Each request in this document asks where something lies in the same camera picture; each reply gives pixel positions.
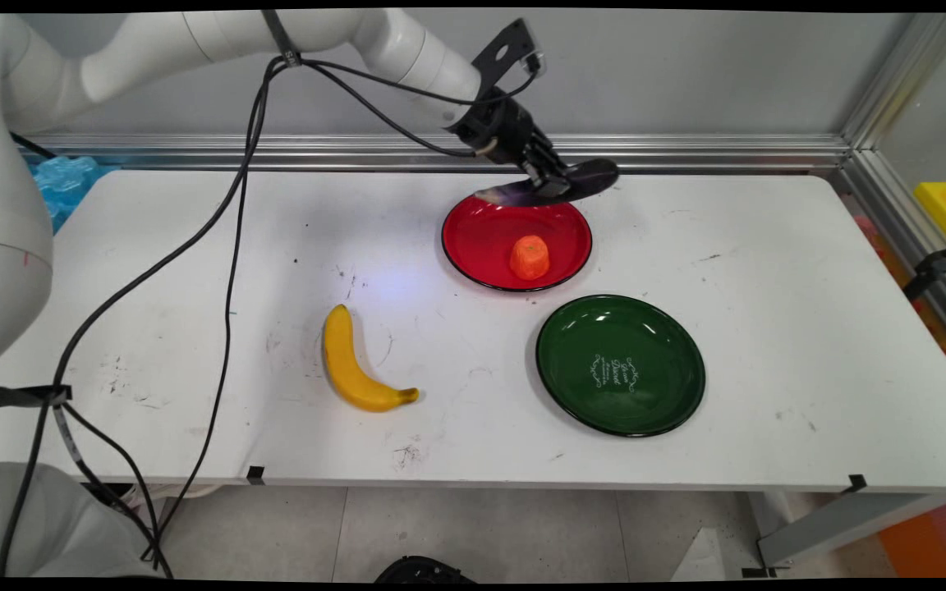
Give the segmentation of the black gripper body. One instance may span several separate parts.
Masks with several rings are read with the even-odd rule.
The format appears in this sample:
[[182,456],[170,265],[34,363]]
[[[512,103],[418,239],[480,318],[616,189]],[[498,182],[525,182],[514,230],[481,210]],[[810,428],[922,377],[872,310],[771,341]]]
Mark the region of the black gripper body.
[[556,169],[551,141],[514,98],[470,106],[447,131],[493,163],[512,164],[522,171]]

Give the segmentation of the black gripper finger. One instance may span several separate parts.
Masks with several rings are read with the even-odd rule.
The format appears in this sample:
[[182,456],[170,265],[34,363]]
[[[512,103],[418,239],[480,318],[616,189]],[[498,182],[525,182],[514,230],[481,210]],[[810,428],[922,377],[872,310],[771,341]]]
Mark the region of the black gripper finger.
[[567,165],[555,151],[540,151],[540,180],[546,190],[567,190]]
[[562,190],[546,190],[541,185],[540,164],[523,163],[521,165],[523,172],[529,177],[530,194],[536,199],[556,199],[562,195]]

